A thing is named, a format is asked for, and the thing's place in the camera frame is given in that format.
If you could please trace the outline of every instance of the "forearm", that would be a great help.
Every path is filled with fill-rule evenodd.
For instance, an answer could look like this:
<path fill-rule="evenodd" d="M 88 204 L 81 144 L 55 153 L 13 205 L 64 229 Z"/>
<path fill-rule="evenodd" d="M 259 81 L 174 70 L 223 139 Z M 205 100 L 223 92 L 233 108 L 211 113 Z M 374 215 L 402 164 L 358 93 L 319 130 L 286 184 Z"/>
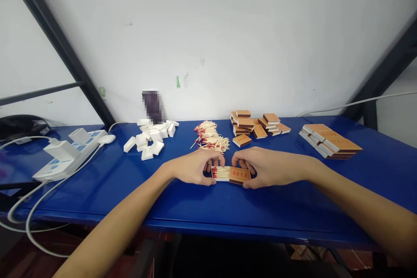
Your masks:
<path fill-rule="evenodd" d="M 54 277 L 76 277 L 77 273 L 83 277 L 103 277 L 171 180 L 170 173 L 162 165 L 93 229 Z"/>
<path fill-rule="evenodd" d="M 405 265 L 417 253 L 417 215 L 329 168 L 308 180 L 354 219 L 385 251 Z"/>

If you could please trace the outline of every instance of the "power strip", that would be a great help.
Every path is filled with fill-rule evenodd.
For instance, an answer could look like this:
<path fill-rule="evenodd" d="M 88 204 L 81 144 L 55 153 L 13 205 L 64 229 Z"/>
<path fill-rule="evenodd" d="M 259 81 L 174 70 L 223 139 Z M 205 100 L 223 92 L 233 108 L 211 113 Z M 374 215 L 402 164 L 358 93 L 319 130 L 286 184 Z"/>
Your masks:
<path fill-rule="evenodd" d="M 58 181 L 69 177 L 94 152 L 99 146 L 99 139 L 107 135 L 107 132 L 105 130 L 95 130 L 88 134 L 91 139 L 85 145 L 80 146 L 75 142 L 72 144 L 72 146 L 81 152 L 76 159 L 66 161 L 53 159 L 33 175 L 32 178 L 43 182 L 45 180 Z"/>

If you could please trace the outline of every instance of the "white cable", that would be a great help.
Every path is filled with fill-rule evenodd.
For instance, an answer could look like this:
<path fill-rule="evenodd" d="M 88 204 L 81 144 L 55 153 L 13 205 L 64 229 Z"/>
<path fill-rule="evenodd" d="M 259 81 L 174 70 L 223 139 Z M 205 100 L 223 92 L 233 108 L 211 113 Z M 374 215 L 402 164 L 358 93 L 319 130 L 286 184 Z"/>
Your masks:
<path fill-rule="evenodd" d="M 109 131 L 108 132 L 110 132 L 110 130 L 112 130 L 112 128 L 113 128 L 113 126 L 114 125 L 117 125 L 117 124 L 129 124 L 130 122 L 116 122 L 116 123 L 114 123 L 113 125 L 111 125 L 110 126 L 110 128 L 109 128 Z"/>
<path fill-rule="evenodd" d="M 364 103 L 364 102 L 368 102 L 368 101 L 373 101 L 373 100 L 378 100 L 378 99 L 383 99 L 383 98 L 389 98 L 389 97 L 393 97 L 393 96 L 404 96 L 404 95 L 413 94 L 413 93 L 417 93 L 417 91 L 409 91 L 409 92 L 405 92 L 405 93 L 395 93 L 395 94 L 392 94 L 392 95 L 378 96 L 378 97 L 374 97 L 374 98 L 370 98 L 370 99 L 365 99 L 365 100 L 349 103 L 349 104 L 346 104 L 344 106 L 339 106 L 337 108 L 325 109 L 325 110 L 321 110 L 321 111 L 305 112 L 305 113 L 302 113 L 300 115 L 297 115 L 297 117 L 302 117 L 302 116 L 304 116 L 306 114 L 310 114 L 310 113 L 321 113 L 321 112 L 333 111 L 333 110 L 336 110 L 336 109 L 342 109 L 342 108 L 345 108 L 345 107 L 348 107 L 348 106 L 352 106 L 352 105 L 355 105 L 355 104 L 360 104 L 360 103 Z"/>
<path fill-rule="evenodd" d="M 24 138 L 26 138 L 26 139 L 28 139 L 28 138 L 46 138 L 46 139 L 49 139 L 49 140 L 51 140 L 52 138 L 51 137 L 46 137 L 46 136 L 29 136 L 29 137 L 23 137 L 23 138 L 19 138 L 19 139 L 14 139 L 14 140 L 12 140 L 12 141 L 10 141 L 10 142 L 8 142 L 8 143 L 5 143 L 4 145 L 2 145 L 2 146 L 0 146 L 0 150 L 1 149 L 3 149 L 4 147 L 6 147 L 6 146 L 8 146 L 8 145 L 11 145 L 12 143 L 15 143 L 16 141 L 20 141 L 20 140 L 22 140 L 22 139 L 24 139 Z M 25 195 L 22 199 L 20 199 L 19 200 L 19 202 L 17 202 L 13 207 L 12 207 L 12 209 L 13 209 L 13 211 L 14 210 L 16 210 L 16 208 L 19 206 L 19 204 L 20 203 L 22 203 L 28 196 L 30 196 L 31 194 L 33 194 L 34 192 L 36 192 L 37 190 L 39 190 L 41 187 L 43 187 L 44 185 L 45 185 L 46 183 L 42 183 L 41 185 L 39 185 L 39 186 L 37 186 L 34 190 L 32 190 L 31 192 L 29 192 L 27 195 Z M 54 228 L 48 228 L 48 229 L 41 229 L 41 230 L 34 230 L 33 232 L 46 232 L 46 231 L 49 231 L 49 230 L 55 230 L 55 229 L 59 229 L 59 228 L 62 228 L 62 227 L 65 227 L 65 226 L 67 226 L 67 225 L 69 225 L 69 224 L 65 224 L 65 225 L 62 225 L 62 226 L 58 226 L 58 227 L 54 227 Z M 13 227 L 10 227 L 10 226 L 8 226 L 8 225 L 6 225 L 6 224 L 4 224 L 4 223 L 2 223 L 2 222 L 0 222 L 0 226 L 2 226 L 3 228 L 5 228 L 5 229 L 7 229 L 7 230 L 10 230 L 10 231 L 13 231 L 13 232 L 26 232 L 26 230 L 22 230 L 22 229 L 17 229 L 17 228 L 13 228 Z"/>
<path fill-rule="evenodd" d="M 44 182 L 42 182 L 39 186 L 37 186 L 35 189 L 33 189 L 31 192 L 29 192 L 27 195 L 23 196 L 19 201 L 17 201 L 15 203 L 15 205 L 12 206 L 12 208 L 10 209 L 9 213 L 7 214 L 7 219 L 15 224 L 22 224 L 25 221 L 20 221 L 17 220 L 13 217 L 13 213 L 14 211 L 17 209 L 17 207 L 24 201 L 26 200 L 28 197 L 30 197 L 33 193 L 35 193 L 36 191 L 38 191 L 39 189 L 41 189 L 44 185 L 46 185 L 47 183 L 49 183 L 50 180 L 45 180 Z"/>
<path fill-rule="evenodd" d="M 60 186 L 61 184 L 63 184 L 68 178 L 72 177 L 74 174 L 76 174 L 77 172 L 79 172 L 85 165 L 88 164 L 88 162 L 94 157 L 94 155 L 96 155 L 97 151 L 100 150 L 100 148 L 103 146 L 103 144 L 99 145 L 98 148 L 94 151 L 94 153 L 90 156 L 90 158 L 83 164 L 81 165 L 75 172 L 73 172 L 70 176 L 68 176 L 67 178 L 63 179 L 62 181 L 60 181 L 57 185 L 53 186 L 47 193 L 45 193 L 39 200 L 38 202 L 35 203 L 35 205 L 33 206 L 33 208 L 31 209 L 27 220 L 26 220 L 26 234 L 29 238 L 29 240 L 36 246 L 38 247 L 41 251 L 52 255 L 52 256 L 56 256 L 56 257 L 60 257 L 60 258 L 68 258 L 70 257 L 69 255 L 62 255 L 62 254 L 58 254 L 58 253 L 54 253 L 51 252 L 47 249 L 45 249 L 43 246 L 41 246 L 32 236 L 32 232 L 35 231 L 31 231 L 30 230 L 30 220 L 32 219 L 32 215 L 35 212 L 36 208 L 38 207 L 38 205 L 42 202 L 42 200 L 48 195 L 50 194 L 55 188 L 57 188 L 58 186 Z"/>

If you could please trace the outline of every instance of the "blue table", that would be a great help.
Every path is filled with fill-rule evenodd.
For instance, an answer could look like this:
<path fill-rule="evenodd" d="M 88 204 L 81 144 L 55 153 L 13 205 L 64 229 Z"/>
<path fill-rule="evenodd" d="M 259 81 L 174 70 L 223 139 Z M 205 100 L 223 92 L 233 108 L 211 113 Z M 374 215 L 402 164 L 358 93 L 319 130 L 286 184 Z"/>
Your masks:
<path fill-rule="evenodd" d="M 216 121 L 218 133 L 233 138 L 229 120 Z M 282 118 L 289 134 L 252 139 L 251 146 L 314 156 L 362 186 L 417 213 L 417 149 L 342 116 Z M 142 161 L 136 149 L 124 153 L 124 143 L 140 130 L 136 124 L 115 126 L 116 140 L 104 146 L 83 170 L 69 179 L 35 213 L 35 218 L 82 224 L 98 223 L 112 208 L 159 166 L 190 153 L 196 139 L 193 129 L 200 121 L 180 122 L 174 138 L 164 140 L 159 156 Z M 298 132 L 304 124 L 323 123 L 364 150 L 348 161 L 325 160 Z M 101 128 L 85 126 L 87 131 Z M 62 139 L 75 127 L 60 127 Z M 42 151 L 45 141 L 9 146 L 0 152 L 0 183 L 29 181 L 52 157 Z M 231 143 L 225 153 L 231 165 L 238 148 Z M 35 201 L 51 183 L 21 205 L 26 217 Z M 284 243 L 377 249 L 374 241 L 326 196 L 308 182 L 258 190 L 218 182 L 205 187 L 173 181 L 149 212 L 144 225 L 166 232 L 216 235 L 229 238 L 274 240 Z"/>

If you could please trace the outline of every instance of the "human hand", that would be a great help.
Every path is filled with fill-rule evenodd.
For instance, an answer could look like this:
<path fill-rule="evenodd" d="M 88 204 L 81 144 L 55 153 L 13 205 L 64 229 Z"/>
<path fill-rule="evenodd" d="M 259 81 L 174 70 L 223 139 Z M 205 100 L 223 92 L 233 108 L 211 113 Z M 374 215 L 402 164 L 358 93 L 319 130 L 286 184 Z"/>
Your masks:
<path fill-rule="evenodd" d="M 272 185 L 287 185 L 305 180 L 309 173 L 325 166 L 319 160 L 301 154 L 272 151 L 253 147 L 237 151 L 232 158 L 232 165 L 237 164 L 249 169 L 257 177 L 244 182 L 244 188 L 257 189 Z"/>
<path fill-rule="evenodd" d="M 181 156 L 163 164 L 165 169 L 172 173 L 174 178 L 186 183 L 196 185 L 214 185 L 216 180 L 212 177 L 205 177 L 203 171 L 207 168 L 208 163 L 215 160 L 216 166 L 225 166 L 225 158 L 219 151 L 197 150 L 193 153 Z"/>

